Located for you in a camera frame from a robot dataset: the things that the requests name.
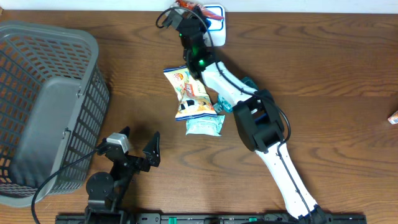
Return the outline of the orange chocolate bar wrapper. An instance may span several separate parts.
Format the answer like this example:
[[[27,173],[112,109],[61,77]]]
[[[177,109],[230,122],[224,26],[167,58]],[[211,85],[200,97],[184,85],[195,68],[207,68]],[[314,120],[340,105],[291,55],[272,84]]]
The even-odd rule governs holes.
[[[202,6],[199,3],[195,3],[195,2],[191,2],[191,1],[187,1],[187,0],[176,0],[175,2],[178,4],[178,6],[184,7],[184,8],[190,9],[190,10],[194,10],[195,7],[198,7],[200,9],[201,13],[206,18],[214,19],[217,21],[222,21],[224,19],[223,16],[215,14],[214,12],[208,10],[205,6]]]

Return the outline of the large snack bag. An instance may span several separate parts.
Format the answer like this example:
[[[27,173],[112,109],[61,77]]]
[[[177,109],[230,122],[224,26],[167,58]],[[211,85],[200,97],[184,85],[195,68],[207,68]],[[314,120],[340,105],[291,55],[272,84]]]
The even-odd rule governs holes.
[[[163,72],[177,94],[176,121],[205,116],[217,117],[204,84],[194,79],[186,66],[166,68]]]

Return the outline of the green wet wipes pack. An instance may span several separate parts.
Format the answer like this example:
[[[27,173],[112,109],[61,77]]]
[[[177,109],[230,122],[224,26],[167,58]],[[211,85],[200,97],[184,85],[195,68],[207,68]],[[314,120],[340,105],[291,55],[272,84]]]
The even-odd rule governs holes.
[[[186,122],[186,134],[205,134],[220,137],[224,119],[225,115],[189,119]]]

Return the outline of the teal mouthwash bottle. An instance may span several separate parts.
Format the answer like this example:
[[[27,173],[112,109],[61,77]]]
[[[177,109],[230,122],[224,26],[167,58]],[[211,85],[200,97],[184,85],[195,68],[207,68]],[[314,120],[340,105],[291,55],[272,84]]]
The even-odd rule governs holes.
[[[251,87],[254,88],[256,90],[258,90],[258,86],[254,83],[254,80],[249,78],[249,77],[244,77],[241,79],[241,81]],[[217,113],[221,113],[221,112],[226,112],[226,113],[232,113],[233,112],[233,107],[221,96],[218,95],[217,96],[217,102],[213,105],[215,111]]]

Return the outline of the small orange box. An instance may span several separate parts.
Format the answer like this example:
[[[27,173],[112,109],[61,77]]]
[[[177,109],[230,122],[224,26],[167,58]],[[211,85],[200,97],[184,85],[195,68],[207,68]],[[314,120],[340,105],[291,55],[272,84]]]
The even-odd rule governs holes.
[[[391,124],[398,124],[398,111],[393,113],[390,117],[388,117],[388,122]]]

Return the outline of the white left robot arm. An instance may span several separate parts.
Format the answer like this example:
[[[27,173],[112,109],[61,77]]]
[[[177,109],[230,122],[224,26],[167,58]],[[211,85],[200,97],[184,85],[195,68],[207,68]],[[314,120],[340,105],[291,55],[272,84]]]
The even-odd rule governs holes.
[[[113,133],[97,146],[98,155],[104,155],[113,166],[110,172],[97,172],[86,183],[88,206],[84,223],[134,223],[134,216],[122,210],[121,204],[135,174],[149,172],[160,164],[160,133],[156,132],[143,149],[144,157],[129,154],[130,127]]]

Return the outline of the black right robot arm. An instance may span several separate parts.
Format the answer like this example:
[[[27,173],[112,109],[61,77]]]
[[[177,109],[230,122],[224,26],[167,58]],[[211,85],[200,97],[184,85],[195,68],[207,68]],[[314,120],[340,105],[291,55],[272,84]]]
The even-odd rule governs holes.
[[[193,78],[221,95],[232,107],[239,137],[269,169],[295,223],[330,223],[310,195],[287,150],[289,120],[267,90],[256,90],[237,79],[218,59],[200,7],[171,7],[168,18],[184,47],[183,57]]]

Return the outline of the grey plastic shopping basket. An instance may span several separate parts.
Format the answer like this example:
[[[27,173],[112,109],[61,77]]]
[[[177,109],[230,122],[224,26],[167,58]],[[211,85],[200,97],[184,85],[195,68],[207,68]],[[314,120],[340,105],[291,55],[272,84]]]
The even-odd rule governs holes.
[[[1,23],[1,203],[28,207],[79,189],[109,91],[95,38],[82,30]]]

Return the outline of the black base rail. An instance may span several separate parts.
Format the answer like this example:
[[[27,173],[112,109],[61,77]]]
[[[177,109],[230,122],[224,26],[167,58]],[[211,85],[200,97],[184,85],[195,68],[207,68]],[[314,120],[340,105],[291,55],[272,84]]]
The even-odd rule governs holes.
[[[237,224],[237,223],[298,223],[286,213],[257,215],[161,215],[158,213],[135,214],[128,223],[135,224]],[[327,214],[325,223],[329,224],[367,224],[364,215]]]

